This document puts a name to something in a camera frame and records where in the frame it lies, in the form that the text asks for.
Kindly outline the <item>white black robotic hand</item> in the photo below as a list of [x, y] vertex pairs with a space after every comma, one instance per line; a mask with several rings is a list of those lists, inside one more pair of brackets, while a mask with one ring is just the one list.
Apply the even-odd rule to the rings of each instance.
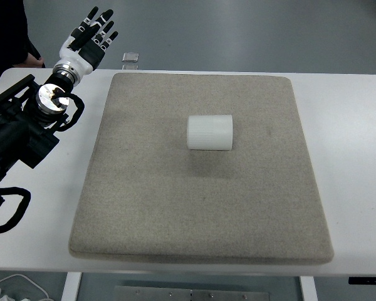
[[[97, 14], [98, 7], [95, 6], [75, 28], [60, 48], [60, 60], [53, 68], [54, 74], [60, 75], [88, 75], [96, 70], [102, 62], [106, 50], [118, 36], [118, 31], [114, 31], [105, 40], [104, 37], [114, 25], [111, 20], [113, 10], [108, 9], [96, 20], [93, 17]], [[84, 31], [89, 27], [90, 36], [85, 43], [79, 45], [79, 40]]]

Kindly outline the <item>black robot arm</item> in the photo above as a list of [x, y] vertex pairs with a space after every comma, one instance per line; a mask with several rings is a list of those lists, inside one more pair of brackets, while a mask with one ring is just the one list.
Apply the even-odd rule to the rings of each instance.
[[0, 94], [0, 182], [18, 161], [35, 168], [81, 117], [85, 105], [72, 90], [99, 66], [118, 33], [113, 10], [94, 7], [60, 49], [60, 60], [39, 85], [28, 75]]

